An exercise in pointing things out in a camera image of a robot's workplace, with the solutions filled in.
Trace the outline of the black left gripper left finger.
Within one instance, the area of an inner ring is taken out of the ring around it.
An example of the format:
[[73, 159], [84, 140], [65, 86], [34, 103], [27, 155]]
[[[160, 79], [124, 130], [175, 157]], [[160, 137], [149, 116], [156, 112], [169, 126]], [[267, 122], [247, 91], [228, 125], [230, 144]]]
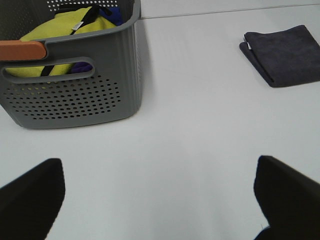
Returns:
[[50, 158], [0, 189], [0, 238], [44, 240], [66, 193], [62, 161]]

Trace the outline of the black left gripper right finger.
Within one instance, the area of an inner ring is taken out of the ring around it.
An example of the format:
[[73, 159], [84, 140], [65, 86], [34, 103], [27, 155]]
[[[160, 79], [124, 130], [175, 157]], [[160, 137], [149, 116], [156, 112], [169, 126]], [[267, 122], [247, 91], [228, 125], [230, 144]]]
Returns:
[[259, 157], [253, 191], [268, 222], [257, 240], [318, 240], [320, 185], [269, 155]]

